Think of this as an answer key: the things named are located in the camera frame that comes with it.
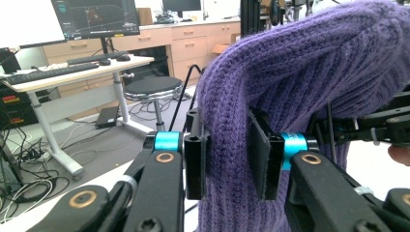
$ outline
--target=office chair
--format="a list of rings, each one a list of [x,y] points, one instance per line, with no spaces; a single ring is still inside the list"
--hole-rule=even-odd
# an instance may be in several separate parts
[[[157,131],[165,131],[159,100],[170,97],[177,98],[182,92],[184,92],[182,81],[170,76],[138,78],[124,88],[124,96],[127,100],[154,103],[157,116]]]

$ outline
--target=ribbed knit texture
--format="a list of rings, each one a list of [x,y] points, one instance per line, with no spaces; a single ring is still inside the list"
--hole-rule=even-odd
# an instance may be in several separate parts
[[[410,79],[409,56],[409,10],[388,0],[340,5],[223,52],[198,85],[212,140],[198,230],[289,230],[283,212],[288,172],[278,200],[256,197],[247,161],[250,106],[268,112],[273,131],[305,131],[327,102],[335,117],[363,116],[402,90]],[[337,148],[343,167],[347,150]]]

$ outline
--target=wooden drawer cabinet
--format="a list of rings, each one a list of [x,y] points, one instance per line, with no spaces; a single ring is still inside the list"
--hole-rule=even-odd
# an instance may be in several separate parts
[[[67,60],[92,56],[94,54],[103,54],[101,40],[82,40],[71,41],[67,43],[59,43],[53,45],[43,46],[44,54],[47,58],[48,64],[66,63]],[[73,84],[63,85],[58,87],[60,98],[76,95],[94,88],[103,87],[112,84],[112,76],[105,75],[98,78],[87,79]],[[71,120],[83,118],[93,114],[97,114],[102,108],[118,105],[117,101],[104,104],[99,107],[94,107],[81,113],[69,117]]]
[[[43,46],[44,54],[47,58],[64,55],[81,57],[78,56],[78,53],[97,52],[100,49],[102,49],[100,39],[68,41],[66,43]]]
[[[206,56],[206,37],[174,41],[171,46],[171,53],[173,62]]]
[[[172,28],[172,40],[206,36],[205,28],[205,25],[174,27]]]
[[[138,36],[113,38],[112,42],[117,50],[136,50],[169,45],[172,42],[171,28],[141,30]]]
[[[232,34],[241,33],[239,22],[209,24],[206,27],[207,52],[212,54],[215,44],[231,44]]]
[[[174,75],[178,79],[185,81],[191,65],[197,65],[199,69],[203,69],[205,66],[208,65],[208,63],[209,63],[209,58],[207,56],[185,60],[185,61],[180,61],[180,62],[175,62],[174,63],[174,69],[175,69]],[[196,69],[192,70],[192,73],[190,74],[190,84],[193,84],[193,82],[196,82],[199,76],[200,76],[200,73]]]

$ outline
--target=monitor screen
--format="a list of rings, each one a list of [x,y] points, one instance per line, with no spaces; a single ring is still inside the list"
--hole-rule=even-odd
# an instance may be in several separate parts
[[[66,40],[139,35],[134,0],[51,0]]]
[[[0,1],[0,52],[64,42],[50,0]]]
[[[162,0],[165,12],[201,11],[201,0]]]

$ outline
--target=desk leg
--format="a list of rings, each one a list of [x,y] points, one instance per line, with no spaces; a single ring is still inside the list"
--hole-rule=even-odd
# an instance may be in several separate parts
[[[121,78],[117,72],[114,74],[114,88],[115,88],[115,94],[117,96],[117,100],[120,102],[120,108],[121,108],[121,118],[118,118],[117,121],[119,121],[121,124],[125,126],[132,127],[136,129],[139,132],[143,132],[147,134],[150,131],[153,131],[151,128],[145,127],[144,125],[137,124],[136,122],[132,121],[130,118],[130,114],[128,113],[128,108],[127,108],[127,102],[126,99],[124,98],[124,93],[123,93],[123,83],[121,82]]]
[[[74,159],[67,155],[63,150],[60,149],[58,143],[54,137],[51,130],[50,124],[48,123],[42,105],[37,99],[36,93],[28,93],[28,97],[32,103],[34,112],[37,115],[40,125],[42,126],[43,132],[48,140],[51,147],[52,156],[59,161],[67,170],[73,175],[74,180],[79,180],[80,174],[83,172],[84,168],[78,164]]]

